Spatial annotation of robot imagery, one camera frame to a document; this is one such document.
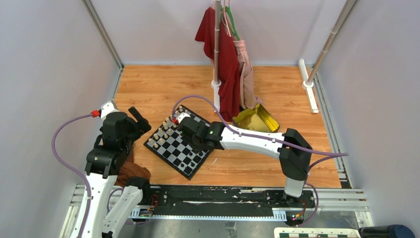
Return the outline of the yellow metal tin tray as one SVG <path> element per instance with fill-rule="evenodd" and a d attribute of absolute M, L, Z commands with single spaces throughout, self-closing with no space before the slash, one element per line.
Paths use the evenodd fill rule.
<path fill-rule="evenodd" d="M 257 132 L 278 132 L 280 125 L 261 103 L 253 108 L 242 110 L 233 118 L 233 125 L 242 129 Z"/>

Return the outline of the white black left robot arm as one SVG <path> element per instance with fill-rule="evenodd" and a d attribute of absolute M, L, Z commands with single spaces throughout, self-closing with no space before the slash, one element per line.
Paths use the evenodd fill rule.
<path fill-rule="evenodd" d="M 134 207 L 148 204 L 152 198 L 149 179 L 130 177 L 118 201 L 107 210 L 113 186 L 134 142 L 151 130 L 135 107 L 128 111 L 121 112 L 106 103 L 99 112 L 103 125 L 86 158 L 88 185 L 71 233 L 73 238 L 117 237 Z"/>

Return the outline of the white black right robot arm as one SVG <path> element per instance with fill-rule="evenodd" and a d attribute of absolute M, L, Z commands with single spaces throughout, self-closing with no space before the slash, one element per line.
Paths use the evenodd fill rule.
<path fill-rule="evenodd" d="M 182 138 L 195 151 L 243 150 L 278 160 L 286 177 L 284 203 L 295 207 L 302 202 L 312 147 L 298 131 L 288 129 L 286 133 L 255 132 L 217 121 L 206 125 L 185 113 L 176 117 L 174 122 L 177 123 Z"/>

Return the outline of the black white chessboard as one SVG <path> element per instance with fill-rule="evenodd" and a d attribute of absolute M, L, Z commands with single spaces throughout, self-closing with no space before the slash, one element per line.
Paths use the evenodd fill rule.
<path fill-rule="evenodd" d="M 147 141 L 148 139 L 144 142 L 144 146 L 147 149 L 149 149 L 153 154 L 155 154 L 165 163 L 167 163 L 170 167 L 172 167 L 177 172 L 179 172 L 187 180 L 191 180 L 194 177 L 194 175 L 200 169 L 202 164 L 206 161 L 206 159 L 212 153 L 212 151 L 194 152 L 192 147 L 186 141 L 184 141 L 183 138 L 181 137 L 181 132 L 180 132 L 180 135 L 176 138 L 176 140 L 173 141 L 173 143 L 169 144 L 166 142 L 162 146 L 159 146 L 158 149 L 148 145 Z M 198 163 L 198 166 L 196 167 L 196 169 L 191 174 L 187 175 L 181 172 L 180 169 L 178 169 L 177 164 L 175 164 L 174 161 L 179 157 L 180 154 L 183 153 L 185 155 L 188 155 L 190 152 L 200 154 L 200 156 L 202 156 L 203 158 L 201 162 Z"/>

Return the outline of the black pieces set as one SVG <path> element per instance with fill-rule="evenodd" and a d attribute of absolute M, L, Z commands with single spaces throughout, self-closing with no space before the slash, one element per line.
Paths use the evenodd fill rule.
<path fill-rule="evenodd" d="M 174 161 L 174 163 L 177 164 L 177 167 L 181 170 L 181 172 L 189 175 L 196 169 L 202 158 L 203 157 L 200 156 L 200 154 L 190 152 L 188 155 L 185 155 L 182 153 Z"/>

